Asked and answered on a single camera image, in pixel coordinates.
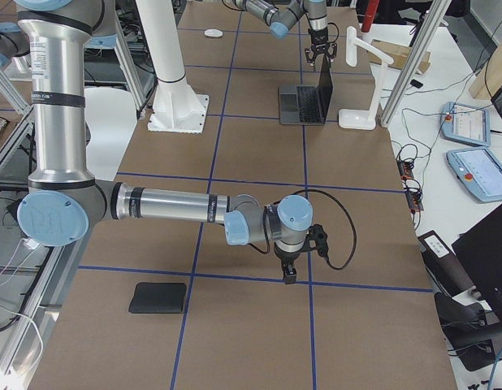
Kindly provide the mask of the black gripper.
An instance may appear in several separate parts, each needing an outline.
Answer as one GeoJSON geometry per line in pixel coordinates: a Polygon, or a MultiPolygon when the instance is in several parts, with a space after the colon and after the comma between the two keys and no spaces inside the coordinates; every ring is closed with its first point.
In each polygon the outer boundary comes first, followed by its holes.
{"type": "Polygon", "coordinates": [[[296,269],[294,261],[300,254],[310,251],[309,239],[305,238],[301,243],[287,244],[281,240],[274,243],[274,253],[280,260],[283,271],[283,283],[286,285],[296,283],[296,269]]]}
{"type": "Polygon", "coordinates": [[[329,63],[335,60],[337,55],[337,44],[329,42],[328,27],[316,30],[308,29],[310,35],[310,47],[304,48],[306,62],[313,67],[318,57],[318,52],[324,52],[329,63]]]}

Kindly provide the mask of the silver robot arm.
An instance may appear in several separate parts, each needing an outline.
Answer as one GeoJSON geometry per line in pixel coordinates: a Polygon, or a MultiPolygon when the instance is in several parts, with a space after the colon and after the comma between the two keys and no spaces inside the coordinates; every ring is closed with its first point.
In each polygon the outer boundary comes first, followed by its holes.
{"type": "Polygon", "coordinates": [[[17,221],[42,245],[62,247],[110,219],[177,219],[222,225],[229,245],[257,245],[280,260],[283,281],[296,281],[295,260],[312,249],[313,208],[300,194],[261,206],[235,197],[132,187],[97,179],[88,169],[84,49],[113,42],[112,1],[19,1],[16,32],[29,39],[36,169],[17,221]]]}
{"type": "Polygon", "coordinates": [[[291,1],[285,8],[278,8],[272,1],[230,1],[234,11],[245,11],[268,26],[273,36],[282,39],[305,16],[308,20],[310,47],[305,48],[306,61],[313,66],[318,56],[332,63],[337,55],[337,39],[331,41],[328,26],[337,25],[327,18],[327,2],[323,0],[291,1]]]}

